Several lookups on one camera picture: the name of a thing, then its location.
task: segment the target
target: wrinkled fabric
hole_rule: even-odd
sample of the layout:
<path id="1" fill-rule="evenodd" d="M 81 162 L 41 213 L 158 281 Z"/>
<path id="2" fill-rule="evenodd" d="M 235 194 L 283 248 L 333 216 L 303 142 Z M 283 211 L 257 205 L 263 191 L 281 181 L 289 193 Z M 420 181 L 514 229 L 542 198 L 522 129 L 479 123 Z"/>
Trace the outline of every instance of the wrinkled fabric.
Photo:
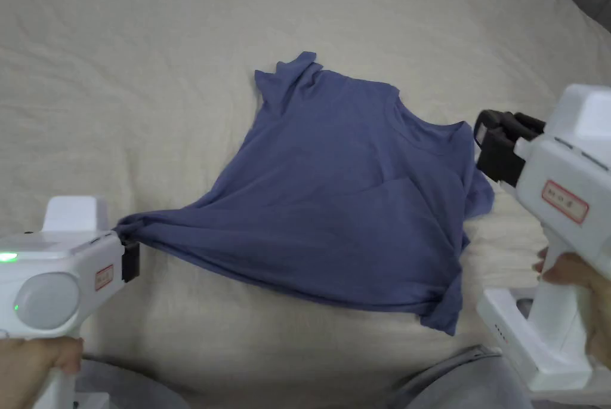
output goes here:
<path id="1" fill-rule="evenodd" d="M 396 87 L 315 57 L 255 73 L 263 105 L 208 194 L 116 230 L 234 279 L 454 334 L 462 224 L 493 202 L 471 128 L 419 120 Z"/>

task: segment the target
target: bed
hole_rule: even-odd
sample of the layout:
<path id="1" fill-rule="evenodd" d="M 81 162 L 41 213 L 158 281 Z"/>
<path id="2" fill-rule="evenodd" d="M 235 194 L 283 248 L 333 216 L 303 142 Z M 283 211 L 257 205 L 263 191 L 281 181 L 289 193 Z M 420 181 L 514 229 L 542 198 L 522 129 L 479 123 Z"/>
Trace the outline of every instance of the bed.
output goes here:
<path id="1" fill-rule="evenodd" d="M 112 222 L 193 202 L 252 123 L 254 70 L 304 50 L 396 85 L 437 124 L 485 108 L 545 119 L 567 84 L 611 84 L 611 33 L 571 0 L 0 0 L 0 233 L 39 229 L 55 195 L 104 196 Z M 365 407 L 489 342 L 483 286 L 536 283 L 539 225 L 496 192 L 465 225 L 455 337 L 145 249 L 141 277 L 85 323 L 86 351 L 202 407 Z"/>

